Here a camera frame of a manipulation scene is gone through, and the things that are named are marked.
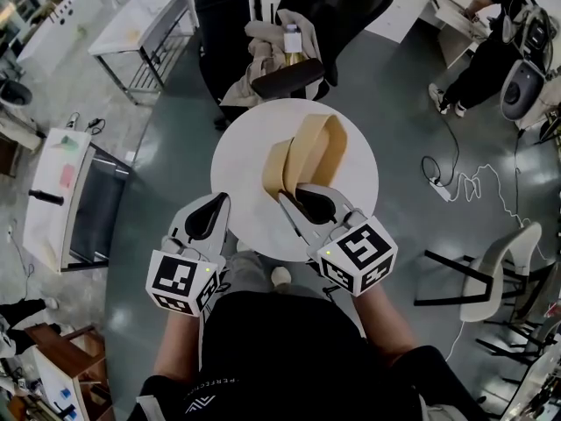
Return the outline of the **person's right forearm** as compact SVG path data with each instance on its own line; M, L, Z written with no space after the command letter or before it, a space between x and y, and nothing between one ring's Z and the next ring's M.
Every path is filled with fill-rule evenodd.
M418 347L409 324L380 284L354 297L353 304L366 338L387 366Z

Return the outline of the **bottle with white label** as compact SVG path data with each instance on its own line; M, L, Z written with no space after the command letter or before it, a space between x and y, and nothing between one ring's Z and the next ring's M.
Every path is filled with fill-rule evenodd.
M286 66L292 66L304 60L302 54L302 33L295 24L286 26L283 34Z

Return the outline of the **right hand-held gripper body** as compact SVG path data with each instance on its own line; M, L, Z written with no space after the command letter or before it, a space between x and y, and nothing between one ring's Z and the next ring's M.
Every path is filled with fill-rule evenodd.
M376 217L310 218L307 253L319 274L360 296L392 273L398 247Z

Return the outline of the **white round table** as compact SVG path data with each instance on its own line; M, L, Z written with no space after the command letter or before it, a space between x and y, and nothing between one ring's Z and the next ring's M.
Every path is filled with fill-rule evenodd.
M353 206L372 215L379 175L373 151L359 128L323 103L279 99L255 106L223 133L213 155L210 180L214 192L231 199L230 231L257 253L274 260L304 262L307 244L281 207L264 191L261 175L271 146L292 138L308 114L334 114L347 133L347 148L331 182Z

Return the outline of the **black high-back chair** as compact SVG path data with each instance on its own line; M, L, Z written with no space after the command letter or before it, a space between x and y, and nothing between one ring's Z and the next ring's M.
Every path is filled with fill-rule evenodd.
M252 60L245 26L251 20L249 0L194 0L201 35L199 65L216 103L221 103Z

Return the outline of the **black office chair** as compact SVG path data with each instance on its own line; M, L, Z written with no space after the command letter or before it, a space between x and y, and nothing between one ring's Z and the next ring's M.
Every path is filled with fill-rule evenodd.
M322 79L316 100L338 85L337 57L394 0L280 0L280 8L304 16L316 31L319 59L309 59L253 81L252 88L264 99L305 97L305 87Z

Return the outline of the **beige cloth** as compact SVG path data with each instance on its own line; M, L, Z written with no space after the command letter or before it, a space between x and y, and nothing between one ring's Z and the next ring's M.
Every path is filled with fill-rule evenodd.
M303 91L305 96L318 89L323 76L322 57L316 28L302 14L281 9L278 25L251 21L245 26L250 38L248 52L251 62L237 82L231 85L223 101L224 107L252 108L265 101ZM286 26L295 24L302 33L304 60L286 66L283 34Z

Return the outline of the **black frame chair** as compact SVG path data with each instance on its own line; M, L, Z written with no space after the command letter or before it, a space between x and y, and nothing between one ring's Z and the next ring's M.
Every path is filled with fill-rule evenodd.
M542 322L486 321L486 324L504 327L505 335L499 343L483 339L476 339L476 343L492 356L508 358L528 367L558 343L555 336L561 332L561 316L546 318Z

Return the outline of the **white cart with black frame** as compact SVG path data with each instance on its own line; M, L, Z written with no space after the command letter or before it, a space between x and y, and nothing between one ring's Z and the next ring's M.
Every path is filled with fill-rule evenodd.
M63 136L75 151L51 148ZM69 189L59 185L65 164L75 166ZM54 273L106 268L119 204L131 166L106 152L87 132L52 129L45 140L31 189L64 197L62 206L29 196L23 247Z

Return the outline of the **white drawer desk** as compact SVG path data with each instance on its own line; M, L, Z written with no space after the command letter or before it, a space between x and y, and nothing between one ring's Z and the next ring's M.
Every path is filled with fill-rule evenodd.
M451 68L467 51L489 33L486 17L469 21L462 15L472 0L394 0L381 16L367 26L367 31L393 42L402 42L417 19L435 20L437 40L447 68Z

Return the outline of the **white metal frame desk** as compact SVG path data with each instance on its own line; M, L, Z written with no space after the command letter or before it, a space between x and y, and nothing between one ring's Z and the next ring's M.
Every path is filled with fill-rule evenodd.
M159 94L196 29L193 0L130 0L89 47L88 53L135 106L138 96ZM123 81L106 58L133 54L139 65Z

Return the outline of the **white counter island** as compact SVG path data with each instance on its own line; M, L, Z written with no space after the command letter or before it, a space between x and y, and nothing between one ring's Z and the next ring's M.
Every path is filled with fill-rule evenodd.
M103 7L103 0L63 0L27 41L17 64L36 80L46 79Z

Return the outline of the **brown wooden shelf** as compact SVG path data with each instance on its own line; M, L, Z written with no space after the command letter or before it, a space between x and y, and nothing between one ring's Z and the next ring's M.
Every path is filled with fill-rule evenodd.
M115 421L104 339L93 325L61 335L40 324L25 329L42 389L63 421Z

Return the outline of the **person's left forearm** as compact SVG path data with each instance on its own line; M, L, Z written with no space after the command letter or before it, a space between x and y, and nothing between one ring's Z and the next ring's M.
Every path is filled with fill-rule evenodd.
M193 383L199 372L200 319L171 311L153 374L176 382Z

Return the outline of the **grey chair with black legs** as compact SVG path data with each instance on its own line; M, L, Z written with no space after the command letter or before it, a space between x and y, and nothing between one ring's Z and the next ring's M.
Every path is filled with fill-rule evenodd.
M497 239L478 258L464 257L455 261L430 250L424 256L464 276L462 294L438 299L416 299L416 307L437 307L457 305L459 319L463 323L483 322L492 317L506 297L517 296L516 291L505 292L503 263L512 262L511 275L525 284L529 281L532 255L542 237L542 226L532 222L500 239Z

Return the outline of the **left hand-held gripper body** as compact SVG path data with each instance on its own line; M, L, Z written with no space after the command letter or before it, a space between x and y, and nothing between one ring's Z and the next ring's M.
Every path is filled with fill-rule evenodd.
M146 293L161 309L199 317L217 291L225 265L220 253L166 236L161 249L152 252Z

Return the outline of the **person's black shirt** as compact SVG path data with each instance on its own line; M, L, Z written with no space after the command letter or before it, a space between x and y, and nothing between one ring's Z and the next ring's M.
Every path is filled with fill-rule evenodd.
M387 366L327 300L221 296L193 383L148 377L128 421L488 421L433 346Z

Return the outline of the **grey white wheeled machine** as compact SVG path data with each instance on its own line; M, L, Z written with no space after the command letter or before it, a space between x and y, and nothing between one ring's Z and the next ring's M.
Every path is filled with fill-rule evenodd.
M501 113L505 119L515 122L524 118L545 83L557 76L558 71L551 68L556 35L547 11L536 4L526 4L515 18L504 17L502 41L518 54L501 89Z

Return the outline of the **black round stool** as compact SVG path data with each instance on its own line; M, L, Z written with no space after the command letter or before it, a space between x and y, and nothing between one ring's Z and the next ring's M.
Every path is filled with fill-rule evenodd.
M32 92L23 84L12 80L0 82L0 103L22 108L32 102Z

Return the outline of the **white side desk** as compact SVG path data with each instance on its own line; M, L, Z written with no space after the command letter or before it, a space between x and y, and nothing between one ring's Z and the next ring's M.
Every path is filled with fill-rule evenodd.
M503 412L501 421L515 421L522 414L523 410L545 387L547 380L553 376L560 360L561 353L544 353L529 367L508 407Z

